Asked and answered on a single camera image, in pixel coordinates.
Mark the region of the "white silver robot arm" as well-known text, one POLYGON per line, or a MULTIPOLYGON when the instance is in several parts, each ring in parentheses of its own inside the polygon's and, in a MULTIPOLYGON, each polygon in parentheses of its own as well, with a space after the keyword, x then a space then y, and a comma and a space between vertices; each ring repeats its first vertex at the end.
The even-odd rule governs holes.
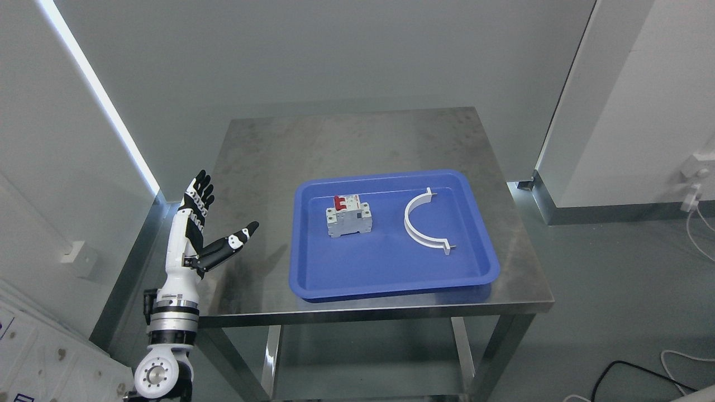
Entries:
POLYGON ((136 366, 134 387, 122 400, 192 400, 194 374, 189 354, 198 333, 198 304, 181 295, 159 296, 159 289, 146 289, 142 303, 149 345, 136 366))

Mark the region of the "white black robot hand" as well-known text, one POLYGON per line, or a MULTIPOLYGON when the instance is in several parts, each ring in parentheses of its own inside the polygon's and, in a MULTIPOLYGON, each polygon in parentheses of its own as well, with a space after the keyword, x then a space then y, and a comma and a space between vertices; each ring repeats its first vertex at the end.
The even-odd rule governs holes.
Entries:
POLYGON ((205 170, 190 181, 172 219, 164 270, 166 281, 159 299, 199 301, 197 285, 207 272, 237 255, 257 231, 257 221, 240 231, 204 244, 208 210, 215 200, 211 176, 205 170))

